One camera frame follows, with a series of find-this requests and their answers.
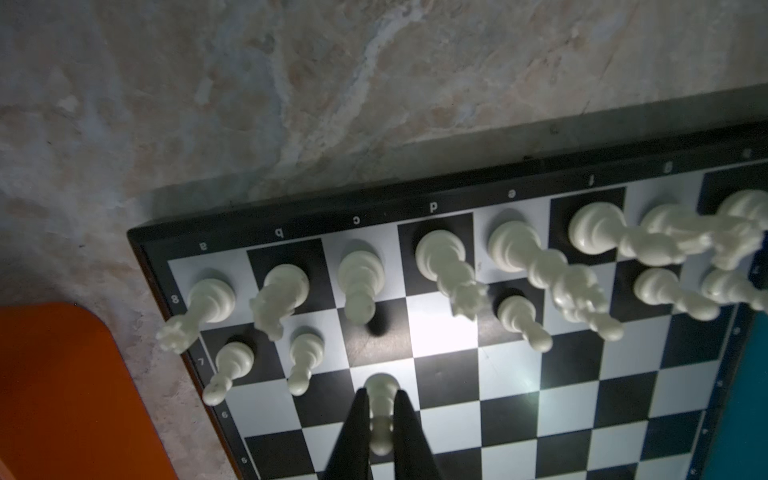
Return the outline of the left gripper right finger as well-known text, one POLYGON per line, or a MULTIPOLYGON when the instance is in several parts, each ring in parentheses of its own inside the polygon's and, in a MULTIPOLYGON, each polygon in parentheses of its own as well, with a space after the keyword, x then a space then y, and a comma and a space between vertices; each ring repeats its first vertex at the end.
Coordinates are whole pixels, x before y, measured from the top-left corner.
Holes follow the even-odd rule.
POLYGON ((396 480, 442 479, 422 426, 404 390, 399 390, 394 400, 393 448, 396 480))

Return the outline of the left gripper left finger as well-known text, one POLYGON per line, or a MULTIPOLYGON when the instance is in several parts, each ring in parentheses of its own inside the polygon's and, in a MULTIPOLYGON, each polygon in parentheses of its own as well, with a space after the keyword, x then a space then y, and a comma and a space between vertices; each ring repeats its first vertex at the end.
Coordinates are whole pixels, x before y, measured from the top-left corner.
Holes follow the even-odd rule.
POLYGON ((370 406, 364 388, 356 392, 349 414, 323 472, 324 480, 367 480, 370 470, 370 406))

